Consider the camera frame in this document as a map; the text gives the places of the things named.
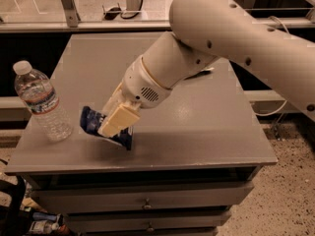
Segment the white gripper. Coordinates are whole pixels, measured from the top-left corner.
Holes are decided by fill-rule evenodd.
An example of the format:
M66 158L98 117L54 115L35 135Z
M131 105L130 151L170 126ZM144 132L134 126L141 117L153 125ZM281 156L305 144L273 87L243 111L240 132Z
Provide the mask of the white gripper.
M170 89L161 87L150 76L143 57L139 56L128 67L121 83L103 106L101 113L105 118L98 133L106 137L117 135L140 119L140 107L157 107L170 94Z

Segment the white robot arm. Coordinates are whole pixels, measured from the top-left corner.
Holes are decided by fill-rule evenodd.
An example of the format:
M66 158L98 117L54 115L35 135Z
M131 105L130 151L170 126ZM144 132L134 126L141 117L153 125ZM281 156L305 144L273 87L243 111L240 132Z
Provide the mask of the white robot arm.
M225 58L315 119L315 45L258 23L233 0L173 0L171 30L127 69L98 133L113 137L163 102L180 81Z

